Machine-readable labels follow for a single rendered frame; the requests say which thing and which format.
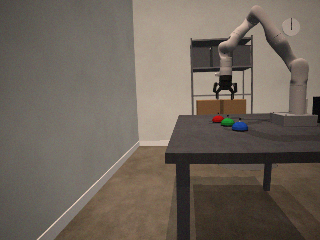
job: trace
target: robotic arm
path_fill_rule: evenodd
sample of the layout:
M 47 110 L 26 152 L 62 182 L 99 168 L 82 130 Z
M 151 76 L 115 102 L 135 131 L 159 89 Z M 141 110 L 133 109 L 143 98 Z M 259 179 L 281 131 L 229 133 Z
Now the robotic arm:
M 220 77 L 220 88 L 217 90 L 218 84 L 215 83 L 213 91 L 216 93 L 216 98 L 219 99 L 219 92 L 221 90 L 230 90 L 232 93 L 231 99 L 233 100 L 237 92 L 237 84 L 232 84 L 232 58 L 230 57 L 230 53 L 236 49 L 238 43 L 247 32 L 259 23 L 263 26 L 267 42 L 282 58 L 291 72 L 289 113 L 294 115 L 306 114 L 309 64 L 305 59 L 298 59 L 295 56 L 287 39 L 260 6 L 254 6 L 242 25 L 231 33 L 229 40 L 222 42 L 218 47 L 220 73 L 217 73 L 216 76 Z

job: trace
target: black table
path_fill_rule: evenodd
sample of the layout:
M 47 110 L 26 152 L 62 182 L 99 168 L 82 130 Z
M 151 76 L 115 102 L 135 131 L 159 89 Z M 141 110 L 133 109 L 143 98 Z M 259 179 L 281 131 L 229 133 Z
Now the black table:
M 270 191 L 272 164 L 320 163 L 319 124 L 283 127 L 270 114 L 234 114 L 249 127 L 236 132 L 213 117 L 179 116 L 165 152 L 165 163 L 176 164 L 178 240 L 190 239 L 190 164 L 264 164 L 263 189 Z

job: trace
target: brown concrete floor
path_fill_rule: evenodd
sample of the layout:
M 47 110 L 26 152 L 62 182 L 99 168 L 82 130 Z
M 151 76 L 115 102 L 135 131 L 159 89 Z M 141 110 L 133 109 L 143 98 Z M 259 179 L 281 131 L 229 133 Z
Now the brown concrete floor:
M 165 164 L 166 150 L 139 147 L 55 240 L 177 239 L 176 166 Z M 191 165 L 191 239 L 196 240 L 194 185 L 262 188 L 263 177 L 263 170 Z M 268 194 L 306 240 L 320 240 L 320 163 L 279 164 Z

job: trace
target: metal shelving unit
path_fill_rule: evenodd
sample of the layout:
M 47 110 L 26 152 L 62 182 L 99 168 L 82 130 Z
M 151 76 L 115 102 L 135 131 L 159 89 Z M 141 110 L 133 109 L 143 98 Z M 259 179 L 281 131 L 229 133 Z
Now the metal shelving unit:
M 220 57 L 218 46 L 227 41 L 228 38 L 193 40 L 191 38 L 191 98 L 192 115 L 195 114 L 196 97 L 215 97 L 216 95 L 194 95 L 194 73 L 212 73 L 220 71 Z M 234 72 L 242 71 L 242 93 L 235 96 L 251 96 L 251 114 L 254 107 L 254 36 L 244 37 L 238 44 L 238 47 L 232 53 Z M 245 70 L 251 69 L 251 93 L 245 93 Z M 220 94 L 220 96 L 230 96 L 230 94 Z

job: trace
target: clock face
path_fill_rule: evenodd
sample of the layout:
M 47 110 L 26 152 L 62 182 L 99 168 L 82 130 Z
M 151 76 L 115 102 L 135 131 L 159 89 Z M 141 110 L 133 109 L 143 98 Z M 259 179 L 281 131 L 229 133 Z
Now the clock face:
M 282 29 L 287 36 L 292 37 L 299 33 L 300 23 L 294 18 L 289 18 L 282 24 Z

